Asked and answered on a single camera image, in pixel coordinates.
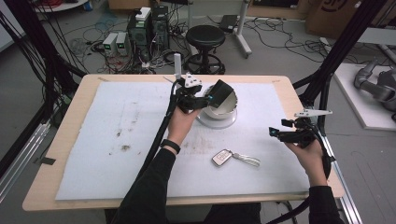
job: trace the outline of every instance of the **person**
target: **person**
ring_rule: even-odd
[[[181,109],[176,108],[168,125],[166,139],[177,146],[165,145],[159,150],[148,169],[134,182],[122,200],[112,224],[167,223],[165,206],[168,180],[177,157],[178,146],[181,146],[199,112],[200,110],[194,110],[190,114],[184,114]],[[339,217],[332,189],[328,186],[323,171],[320,143],[314,141],[304,149],[289,143],[286,146],[297,156],[308,175],[309,222],[344,223]],[[260,203],[213,205],[204,223],[261,223],[260,210]]]

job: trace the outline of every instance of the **white mat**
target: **white mat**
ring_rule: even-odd
[[[214,83],[205,83],[203,90]],[[285,114],[272,84],[233,83],[238,118],[224,130],[197,120],[181,146],[168,197],[306,192],[304,169],[268,127]],[[103,82],[67,161],[57,200],[120,199],[146,158],[168,105],[170,83]],[[254,167],[211,158],[224,148],[262,161]]]
[[[396,123],[391,119],[392,112],[385,109],[373,95],[367,91],[358,90],[353,86],[356,74],[365,65],[341,63],[335,72],[335,79],[341,85],[344,95],[352,105],[363,128],[396,131]],[[373,74],[368,79],[374,84],[377,82],[379,73],[388,71],[387,66],[376,66]]]

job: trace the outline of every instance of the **hand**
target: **hand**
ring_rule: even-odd
[[[311,187],[327,186],[322,162],[323,151],[318,140],[315,140],[305,148],[296,146],[293,143],[285,143],[285,145],[297,156],[298,161],[308,175]]]
[[[177,106],[168,125],[167,139],[180,146],[200,111],[200,109],[193,110],[190,114],[185,114]]]

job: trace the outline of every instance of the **key fob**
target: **key fob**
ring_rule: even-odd
[[[212,161],[217,166],[221,166],[224,162],[226,162],[228,159],[230,159],[232,155],[233,155],[233,153],[230,150],[223,149],[221,152],[219,152],[212,158]]]

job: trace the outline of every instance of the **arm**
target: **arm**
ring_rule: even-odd
[[[199,110],[184,114],[177,107],[168,125],[167,139],[180,146],[198,113]],[[167,186],[176,155],[175,149],[169,146],[160,149],[122,200],[112,224],[166,223]]]
[[[322,149],[318,140],[306,148],[292,143],[285,144],[304,167],[309,179],[309,223],[344,223],[338,214],[332,195],[332,188],[327,184],[323,171]]]

